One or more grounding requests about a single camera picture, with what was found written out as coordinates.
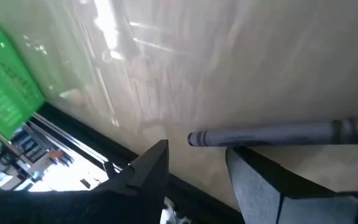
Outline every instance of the white surface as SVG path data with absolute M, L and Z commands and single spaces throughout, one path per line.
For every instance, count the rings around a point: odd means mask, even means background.
M 233 207 L 190 131 L 358 116 L 358 1 L 0 0 L 0 26 L 49 102 L 138 154 L 169 139 L 171 172 Z

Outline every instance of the black object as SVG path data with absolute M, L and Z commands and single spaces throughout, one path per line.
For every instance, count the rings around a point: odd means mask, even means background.
M 105 162 L 103 167 L 109 179 L 113 179 L 118 174 L 112 162 Z
M 90 189 L 91 188 L 91 184 L 86 181 L 85 179 L 81 179 L 80 180 L 81 184 L 83 184 L 87 189 Z
M 0 191 L 0 223 L 159 223 L 168 180 L 161 140 L 92 191 Z
M 358 223 L 358 192 L 333 192 L 246 147 L 228 148 L 226 162 L 246 223 Z
M 131 150 L 65 114 L 49 103 L 44 104 L 38 114 L 41 115 L 41 118 L 35 116 L 31 118 L 31 123 L 36 124 L 51 137 L 76 151 L 100 169 L 104 169 L 102 162 L 87 154 L 64 134 L 51 128 L 49 123 L 102 154 L 119 167 L 125 167 L 138 156 Z M 244 223 L 240 212 L 173 174 L 169 175 L 166 196 L 175 204 L 178 211 L 191 219 L 193 223 Z

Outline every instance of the gray crayon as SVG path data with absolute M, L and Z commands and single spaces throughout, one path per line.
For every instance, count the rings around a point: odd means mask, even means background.
M 259 128 L 195 131 L 191 146 L 291 146 L 358 144 L 358 119 Z

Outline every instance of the black edge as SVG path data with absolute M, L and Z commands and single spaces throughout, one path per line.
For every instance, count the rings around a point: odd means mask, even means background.
M 138 157 L 136 153 L 48 103 L 39 109 L 38 114 L 77 140 L 86 144 L 88 147 L 102 154 L 117 166 L 125 167 L 128 163 Z M 82 151 L 75 144 L 44 125 L 38 119 L 32 118 L 30 121 L 72 150 L 90 160 L 93 164 L 103 169 L 103 164 L 97 159 Z M 173 174 L 170 174 L 169 176 L 167 192 L 167 197 L 173 201 L 179 211 L 196 221 L 196 223 L 244 223 L 240 212 L 179 179 Z

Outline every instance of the green plastic bag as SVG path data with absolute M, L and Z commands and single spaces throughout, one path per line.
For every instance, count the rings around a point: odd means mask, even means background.
M 10 140 L 44 101 L 15 48 L 0 31 L 0 135 Z

